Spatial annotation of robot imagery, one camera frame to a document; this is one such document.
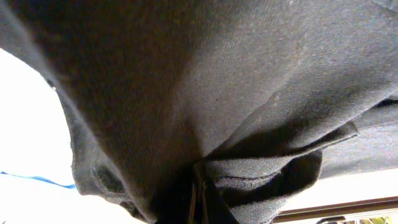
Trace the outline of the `black t-shirt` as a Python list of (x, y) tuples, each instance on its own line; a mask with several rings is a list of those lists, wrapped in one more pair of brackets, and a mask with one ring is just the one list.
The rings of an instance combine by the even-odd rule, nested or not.
[(270, 223), (397, 167), (396, 1), (2, 1), (55, 88), (72, 174), (147, 223)]

